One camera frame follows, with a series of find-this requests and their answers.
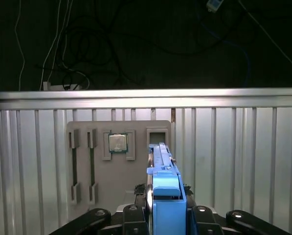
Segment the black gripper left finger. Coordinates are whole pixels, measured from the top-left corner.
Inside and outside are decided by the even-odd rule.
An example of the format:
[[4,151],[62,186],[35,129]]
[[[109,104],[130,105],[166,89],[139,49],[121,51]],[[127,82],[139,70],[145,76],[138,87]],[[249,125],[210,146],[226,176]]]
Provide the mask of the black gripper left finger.
[[53,235],[146,235],[145,185],[134,189],[135,202],[111,214],[96,208],[53,231]]

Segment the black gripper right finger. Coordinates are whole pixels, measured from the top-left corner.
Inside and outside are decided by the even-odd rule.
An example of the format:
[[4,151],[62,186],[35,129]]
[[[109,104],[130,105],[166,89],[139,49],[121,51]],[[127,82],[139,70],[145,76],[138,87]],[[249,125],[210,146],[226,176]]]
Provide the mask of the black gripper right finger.
[[246,212],[233,210],[220,216],[214,208],[198,205],[191,187],[184,185],[187,199],[188,235],[288,235],[289,233]]

